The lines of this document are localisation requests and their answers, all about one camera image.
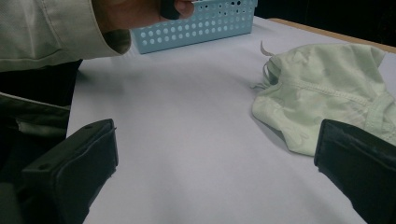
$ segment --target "table surface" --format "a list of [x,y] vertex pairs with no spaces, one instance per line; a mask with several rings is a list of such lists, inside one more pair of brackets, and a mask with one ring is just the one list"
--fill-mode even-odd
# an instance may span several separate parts
[[[84,61],[68,134],[114,119],[120,156],[85,223],[364,223],[312,157],[252,117],[273,53],[342,40],[254,18],[249,35]],[[396,55],[380,66],[391,94]]]

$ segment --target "dark floor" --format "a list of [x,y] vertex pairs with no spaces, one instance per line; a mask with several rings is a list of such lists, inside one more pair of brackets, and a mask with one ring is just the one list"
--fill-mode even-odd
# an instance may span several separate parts
[[259,0],[255,15],[396,47],[396,0]]

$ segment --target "hand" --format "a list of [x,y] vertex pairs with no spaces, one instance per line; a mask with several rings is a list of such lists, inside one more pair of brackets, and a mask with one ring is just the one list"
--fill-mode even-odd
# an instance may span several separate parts
[[[175,8],[181,19],[194,11],[194,0],[175,0]],[[99,29],[102,34],[119,30],[149,26],[167,21],[160,15],[161,0],[92,0]]]

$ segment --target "cuff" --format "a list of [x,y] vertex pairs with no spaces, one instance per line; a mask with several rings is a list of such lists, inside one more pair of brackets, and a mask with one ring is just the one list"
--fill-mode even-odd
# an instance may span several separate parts
[[131,46],[128,30],[104,38],[93,13],[91,0],[42,0],[49,24],[61,48],[76,59],[119,56]]

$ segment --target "white jacket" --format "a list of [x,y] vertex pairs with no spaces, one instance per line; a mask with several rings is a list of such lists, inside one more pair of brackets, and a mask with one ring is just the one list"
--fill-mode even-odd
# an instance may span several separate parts
[[128,30],[102,36],[91,0],[0,1],[0,72],[118,56],[130,45]]

